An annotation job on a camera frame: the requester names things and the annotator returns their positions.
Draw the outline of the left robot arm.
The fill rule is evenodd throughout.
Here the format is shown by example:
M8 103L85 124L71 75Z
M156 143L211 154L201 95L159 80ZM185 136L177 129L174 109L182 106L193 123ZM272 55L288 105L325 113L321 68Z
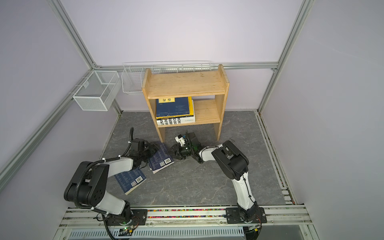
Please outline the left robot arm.
M102 158L95 162L81 162L64 191L64 199L79 209L92 210L102 215L104 220L111 217L120 225L129 225L134 217L128 201L119 199L107 192L108 178L140 167L159 150L154 142L133 137L122 155Z

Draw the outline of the yellow book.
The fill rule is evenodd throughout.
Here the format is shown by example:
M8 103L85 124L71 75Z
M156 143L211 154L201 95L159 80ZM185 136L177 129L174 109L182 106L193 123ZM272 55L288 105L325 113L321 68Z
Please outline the yellow book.
M188 97L189 100L189 117L192 117L195 115L195 110L194 110L194 100L192 97Z

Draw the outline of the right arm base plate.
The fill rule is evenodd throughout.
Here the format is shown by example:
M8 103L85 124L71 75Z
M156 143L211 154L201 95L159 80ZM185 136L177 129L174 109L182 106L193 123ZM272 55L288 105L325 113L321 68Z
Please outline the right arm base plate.
M240 207L226 208L225 218L228 224L265 224L267 217L264 208L257 207L245 211Z

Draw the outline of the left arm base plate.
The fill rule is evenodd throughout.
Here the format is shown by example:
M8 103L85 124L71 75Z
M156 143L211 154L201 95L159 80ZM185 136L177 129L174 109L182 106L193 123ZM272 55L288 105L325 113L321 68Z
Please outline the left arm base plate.
M131 209L127 216L108 215L106 222L108 226L143 226L148 216L147 209Z

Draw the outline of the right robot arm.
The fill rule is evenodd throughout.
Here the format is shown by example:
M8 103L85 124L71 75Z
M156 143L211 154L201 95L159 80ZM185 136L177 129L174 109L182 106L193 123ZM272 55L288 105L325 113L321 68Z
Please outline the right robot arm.
M240 215L235 218L236 220L246 223L253 220L262 222L261 208L257 204L249 184L249 160L231 141L204 147L193 132L178 135L175 140L177 143L169 149L174 158L184 160L191 156L199 164L215 161L232 181Z

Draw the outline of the white book black lettering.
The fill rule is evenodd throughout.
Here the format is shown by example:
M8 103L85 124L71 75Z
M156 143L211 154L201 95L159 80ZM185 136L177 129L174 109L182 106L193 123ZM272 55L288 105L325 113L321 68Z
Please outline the white book black lettering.
M195 116L189 117L189 115L182 115L182 116L156 118L156 121L159 126L165 126L165 125L194 123L196 119L195 119Z

